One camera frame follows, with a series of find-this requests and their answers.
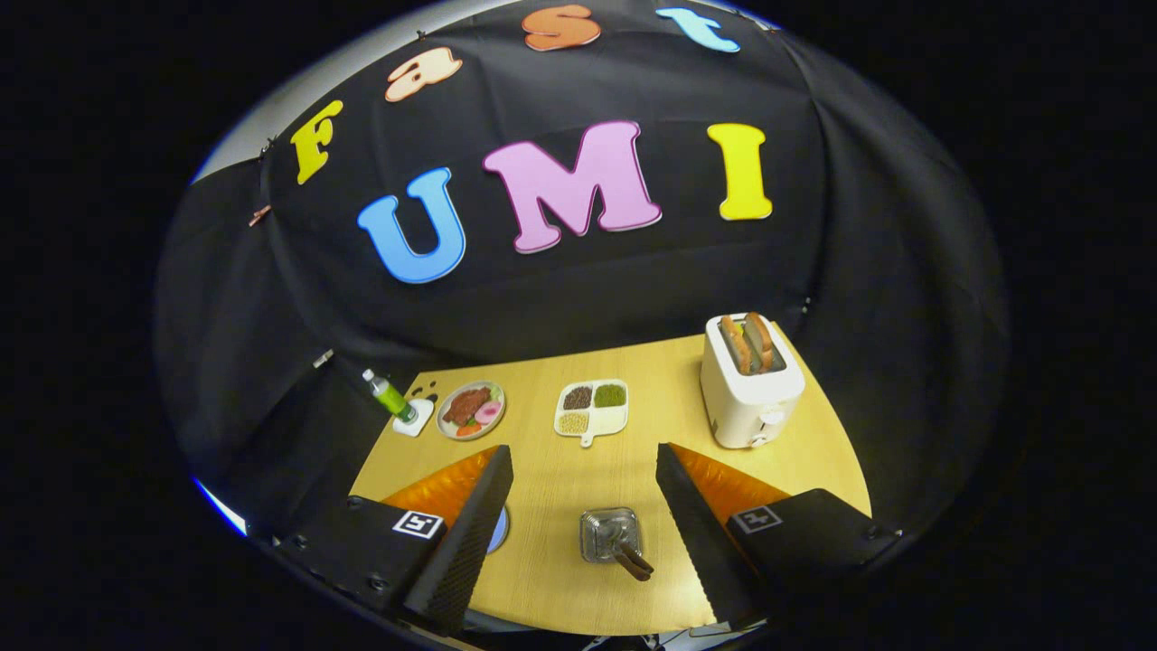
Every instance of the radish slice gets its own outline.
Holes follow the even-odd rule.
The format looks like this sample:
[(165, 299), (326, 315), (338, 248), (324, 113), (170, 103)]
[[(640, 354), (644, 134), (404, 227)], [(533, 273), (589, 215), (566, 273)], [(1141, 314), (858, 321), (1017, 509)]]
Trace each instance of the radish slice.
[(502, 404), (496, 400), (492, 400), (478, 408), (478, 412), (474, 413), (474, 421), (478, 421), (482, 426), (489, 426), (491, 421), (498, 419), (501, 412)]

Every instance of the blue circle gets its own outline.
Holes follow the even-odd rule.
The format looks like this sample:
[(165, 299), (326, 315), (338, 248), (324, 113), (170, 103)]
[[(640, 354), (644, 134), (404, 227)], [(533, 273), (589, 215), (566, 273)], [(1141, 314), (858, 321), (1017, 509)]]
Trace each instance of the blue circle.
[(491, 537), (491, 545), (486, 547), (486, 553), (489, 554), (502, 545), (506, 540), (507, 530), (510, 528), (510, 517), (507, 516), (506, 505), (502, 505), (502, 512), (499, 513), (499, 523), (494, 526), (494, 534)]

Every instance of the letter a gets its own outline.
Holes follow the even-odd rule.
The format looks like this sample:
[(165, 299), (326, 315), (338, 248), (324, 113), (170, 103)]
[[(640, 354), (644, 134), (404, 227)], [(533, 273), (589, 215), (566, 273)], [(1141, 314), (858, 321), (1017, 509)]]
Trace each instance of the letter a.
[(385, 98), (390, 102), (400, 102), (429, 83), (448, 79), (460, 67), (462, 61), (454, 58), (449, 47), (435, 47), (422, 52), (390, 73), (386, 81), (393, 83), (385, 89)]

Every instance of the tongs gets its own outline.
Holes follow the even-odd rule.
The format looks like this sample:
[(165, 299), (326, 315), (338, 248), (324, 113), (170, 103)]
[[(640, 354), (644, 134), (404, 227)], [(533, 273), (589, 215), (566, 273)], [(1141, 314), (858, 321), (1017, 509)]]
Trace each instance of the tongs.
[(635, 577), (638, 580), (644, 582), (650, 578), (655, 568), (651, 568), (647, 561), (643, 561), (643, 557), (640, 556), (638, 552), (622, 540), (625, 533), (626, 530), (622, 525), (619, 525), (618, 531), (611, 534), (611, 555), (614, 556), (614, 560), (618, 561), (620, 565), (631, 572), (631, 576)]

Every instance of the steak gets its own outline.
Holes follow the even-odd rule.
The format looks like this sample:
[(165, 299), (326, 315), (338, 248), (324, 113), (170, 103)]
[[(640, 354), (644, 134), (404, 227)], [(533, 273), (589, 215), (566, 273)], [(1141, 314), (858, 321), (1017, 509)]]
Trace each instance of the steak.
[(442, 420), (447, 423), (454, 423), (460, 428), (470, 421), (471, 416), (478, 412), (479, 407), (489, 402), (489, 400), (491, 390), (486, 387), (462, 392), (458, 394), (458, 398), (454, 399), (454, 402), (450, 404), (450, 409), (447, 410), (445, 416), (443, 416)]

